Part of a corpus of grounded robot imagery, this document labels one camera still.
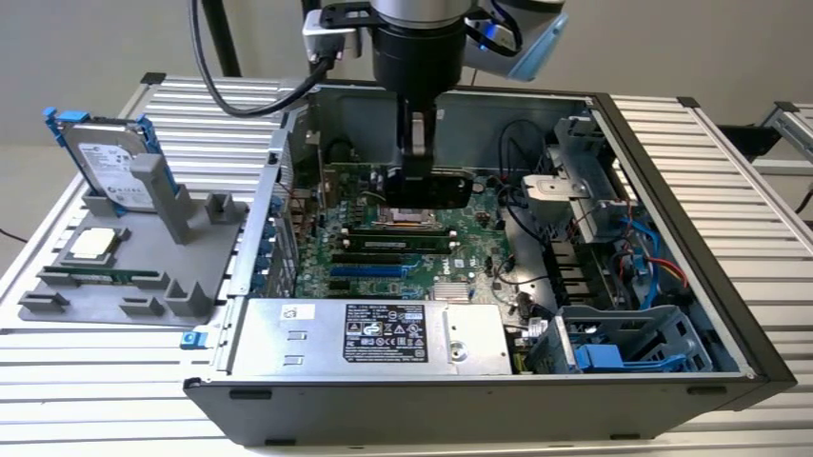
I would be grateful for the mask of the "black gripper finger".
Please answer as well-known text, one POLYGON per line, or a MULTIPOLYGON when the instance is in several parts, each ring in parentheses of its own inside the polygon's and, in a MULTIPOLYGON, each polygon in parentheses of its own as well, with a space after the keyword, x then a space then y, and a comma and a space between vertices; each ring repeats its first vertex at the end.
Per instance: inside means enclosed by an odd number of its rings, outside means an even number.
POLYGON ((387 202, 393 206, 422 206, 427 198, 434 163, 434 113, 401 113, 397 145, 401 166, 386 180, 387 202))

